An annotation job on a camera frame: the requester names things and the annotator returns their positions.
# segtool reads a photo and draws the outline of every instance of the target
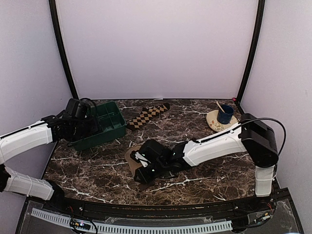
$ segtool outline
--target white arm segment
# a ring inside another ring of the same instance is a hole
[[[11,177],[8,179],[4,191],[39,197],[43,200],[51,199],[54,190],[47,181],[15,172],[8,167],[5,167],[5,170]]]
[[[216,137],[230,129],[235,128],[237,124],[234,124],[231,128],[214,135],[205,137],[198,140],[199,142]],[[241,133],[241,128],[231,131],[220,137],[216,137],[212,140],[203,143],[196,143],[189,141],[184,147],[183,159],[190,166],[197,166],[198,164],[208,161],[217,157],[221,157],[228,154],[247,151],[244,147],[241,139],[238,135]],[[274,166],[269,168],[255,167],[255,195],[257,197],[269,196],[272,189],[272,180],[274,174]]]
[[[44,121],[38,121],[27,129],[13,133],[3,139],[0,136],[0,164],[4,164],[20,153],[51,142],[53,142],[52,131]]]
[[[237,125],[238,123],[234,124],[231,128],[228,128],[222,132],[213,134],[211,136],[199,139],[198,141],[201,142],[203,140],[220,135],[223,132],[235,128]],[[241,139],[238,138],[238,135],[240,133],[241,128],[238,128],[235,131],[231,131],[223,136],[217,137],[207,142],[196,143],[193,141],[189,141],[184,147],[183,159],[190,166],[193,167],[197,166],[198,164],[204,161],[208,161],[217,157],[247,151],[243,143],[241,142]]]
[[[274,167],[255,167],[255,195],[258,197],[269,196],[272,189]]]

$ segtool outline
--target green plastic bin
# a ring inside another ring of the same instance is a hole
[[[113,101],[97,106],[97,116],[102,132],[86,137],[85,139],[72,142],[71,145],[77,151],[86,150],[105,142],[126,135],[126,121],[123,118],[117,104]],[[95,108],[91,108],[91,114],[95,114]]]

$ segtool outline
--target white cable tray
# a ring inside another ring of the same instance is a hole
[[[31,216],[65,228],[70,228],[69,223],[71,218],[68,215],[53,214],[33,208]],[[84,221],[84,223],[91,225],[91,229],[88,233],[96,233],[94,226],[89,221]],[[97,226],[99,234],[209,234],[232,230],[231,221],[181,227],[131,227],[97,222],[94,222],[94,224]]]

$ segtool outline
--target black cable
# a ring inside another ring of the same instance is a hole
[[[74,221],[74,214],[72,215],[72,217],[71,217],[71,221]],[[95,225],[95,223],[92,221],[92,220],[87,220],[87,221],[89,221],[90,223],[92,223],[92,225],[94,226],[94,228],[95,228],[95,230],[96,230],[96,234],[98,234],[98,228],[97,228],[97,226]],[[89,233],[89,231],[90,230],[88,230],[87,232],[85,232],[85,231],[82,231],[82,230],[78,230],[75,226],[72,226],[71,228],[73,228],[75,231],[75,233],[77,233],[77,234],[81,234],[81,233]]]
[[[278,123],[278,124],[283,128],[283,131],[284,131],[284,139],[283,139],[283,143],[282,143],[282,145],[281,145],[281,148],[280,148],[280,150],[279,150],[279,152],[278,152],[278,156],[279,156],[279,155],[281,154],[281,152],[282,152],[282,150],[283,150],[283,148],[284,148],[285,142],[286,142],[286,128],[285,128],[285,126],[284,126],[280,121],[278,121],[277,119],[265,117],[265,118],[256,118],[256,119],[248,120],[247,122],[243,122],[243,123],[241,123],[240,125],[238,125],[237,127],[231,129],[231,131],[234,131],[234,130],[236,130],[236,129],[238,129],[238,128],[241,128],[241,127],[243,127],[243,126],[246,125],[246,124],[249,124],[249,123],[252,123],[252,122],[256,122],[256,121],[261,121],[261,120],[269,120],[269,121],[276,122],[276,123]]]
[[[70,221],[71,221],[71,222],[74,221],[74,214],[72,214],[72,216],[71,216],[71,218],[70,218]],[[75,230],[74,233],[79,234],[79,230],[77,230],[75,226],[73,226],[73,227],[70,226],[70,228],[71,228],[70,230],[72,230],[72,228]]]
[[[81,98],[80,100],[81,101],[83,101],[83,100],[90,101],[94,105],[94,108],[96,110],[96,116],[98,115],[98,106],[96,105],[96,103],[93,100],[91,100],[91,99],[89,99],[87,97]]]
[[[74,217],[74,215],[76,215],[76,216],[78,216],[78,217],[81,217],[81,218],[83,218],[83,219],[86,219],[87,221],[89,221],[90,223],[92,223],[92,225],[94,226],[94,228],[95,228],[95,230],[96,230],[96,234],[98,234],[98,228],[97,228],[97,226],[96,226],[95,223],[94,223],[92,220],[90,220],[89,218],[87,218],[87,217],[85,217],[85,216],[82,216],[82,215],[79,215],[79,214],[74,214],[74,213],[70,213],[70,212],[67,212],[67,211],[63,211],[63,210],[61,210],[61,209],[59,209],[59,208],[53,206],[53,205],[50,204],[50,203],[47,203],[47,204],[48,204],[49,206],[52,206],[54,209],[57,209],[58,211],[60,211],[60,212],[62,212],[62,213],[65,213],[65,214],[67,214],[67,215],[72,216],[72,218]]]
[[[266,224],[273,216],[274,216],[274,213],[276,211],[276,208],[277,208],[277,198],[276,198],[276,189],[275,187],[273,186],[273,190],[274,190],[274,210],[273,211],[270,211],[272,213],[272,216],[268,219],[265,219],[265,220],[261,220],[261,221],[258,221],[258,222],[252,222],[252,223],[249,223],[245,226],[233,226],[233,228],[235,229],[245,229],[245,228],[257,228],[257,227],[260,227],[264,224]]]
[[[149,160],[144,160],[144,159],[141,159],[141,158],[139,158],[138,160],[140,160],[142,162],[146,162],[146,163],[151,163]]]
[[[58,114],[56,115],[56,117],[57,117],[57,118],[61,118],[62,115],[64,114],[64,112],[65,112],[65,110],[62,110],[60,113],[58,113]]]

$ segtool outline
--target wooden stick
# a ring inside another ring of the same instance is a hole
[[[221,109],[221,111],[223,111],[223,113],[225,113],[225,111],[222,109],[220,103],[218,101],[216,101],[216,104],[218,105],[218,107]]]

